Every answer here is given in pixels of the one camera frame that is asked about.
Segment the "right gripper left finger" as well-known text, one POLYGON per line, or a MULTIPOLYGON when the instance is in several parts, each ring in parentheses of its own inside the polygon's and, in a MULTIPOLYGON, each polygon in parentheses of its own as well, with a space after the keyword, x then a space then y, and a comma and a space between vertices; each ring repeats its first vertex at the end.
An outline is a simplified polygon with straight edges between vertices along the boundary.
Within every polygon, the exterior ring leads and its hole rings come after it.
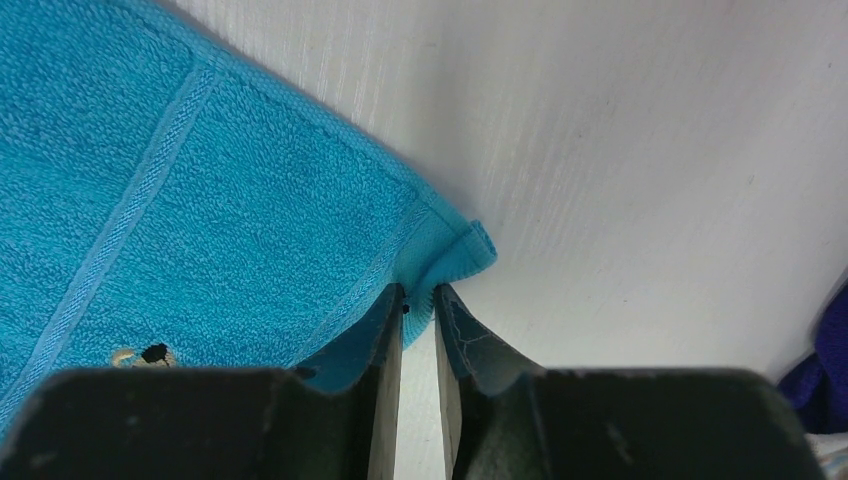
POLYGON ((5 479, 390 479, 405 295, 279 368, 76 369, 26 402, 5 479))

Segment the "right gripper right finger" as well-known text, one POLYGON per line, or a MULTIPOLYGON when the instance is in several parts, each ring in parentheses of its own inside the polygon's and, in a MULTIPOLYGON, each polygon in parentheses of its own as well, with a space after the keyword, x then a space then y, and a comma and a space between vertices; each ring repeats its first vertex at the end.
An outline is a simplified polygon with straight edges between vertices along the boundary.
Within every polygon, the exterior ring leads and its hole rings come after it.
POLYGON ((783 396, 726 368, 542 366, 433 296, 450 479, 820 479, 783 396))

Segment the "blue towel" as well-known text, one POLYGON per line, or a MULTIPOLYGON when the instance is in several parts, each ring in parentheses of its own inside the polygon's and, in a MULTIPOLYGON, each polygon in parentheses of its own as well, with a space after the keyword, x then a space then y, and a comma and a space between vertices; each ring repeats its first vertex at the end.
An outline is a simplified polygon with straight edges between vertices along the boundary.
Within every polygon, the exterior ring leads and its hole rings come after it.
POLYGON ((151 1, 1 5, 1 428, 78 367, 286 367, 492 265, 378 143, 151 1))

